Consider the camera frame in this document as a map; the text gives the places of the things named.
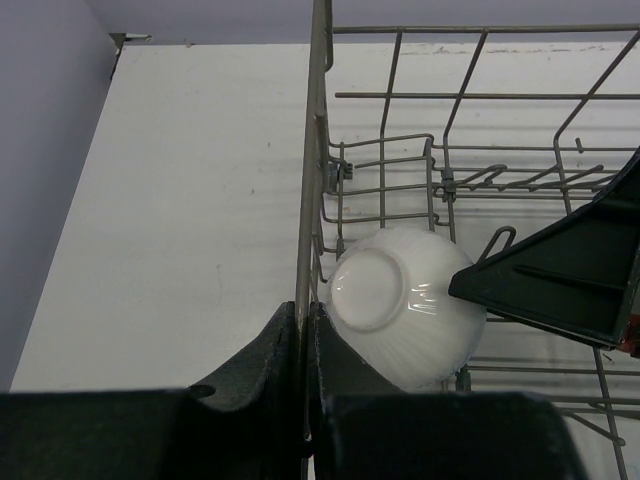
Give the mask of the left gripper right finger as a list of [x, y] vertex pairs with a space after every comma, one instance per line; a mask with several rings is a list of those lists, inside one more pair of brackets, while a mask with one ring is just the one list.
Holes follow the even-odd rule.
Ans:
[[370, 367], [323, 304], [309, 318], [318, 479], [584, 479], [558, 410], [523, 392], [408, 394]]

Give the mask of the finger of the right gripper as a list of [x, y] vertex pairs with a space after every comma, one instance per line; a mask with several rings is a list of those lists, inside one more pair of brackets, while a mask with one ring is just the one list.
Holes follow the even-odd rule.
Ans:
[[639, 157], [594, 199], [457, 272], [450, 296], [597, 348], [621, 346], [639, 287]]

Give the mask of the white ribbed ceramic bowl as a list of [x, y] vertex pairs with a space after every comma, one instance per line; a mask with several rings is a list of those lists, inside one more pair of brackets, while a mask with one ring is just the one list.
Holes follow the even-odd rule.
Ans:
[[452, 277], [472, 264], [434, 232], [381, 229], [340, 257], [327, 310], [377, 373], [403, 391], [424, 391], [458, 372], [483, 336], [486, 309], [448, 293]]

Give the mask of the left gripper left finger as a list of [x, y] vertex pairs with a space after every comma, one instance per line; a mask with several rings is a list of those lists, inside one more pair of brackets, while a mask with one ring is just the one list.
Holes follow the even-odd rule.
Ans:
[[295, 308], [178, 389], [5, 394], [5, 479], [298, 479]]

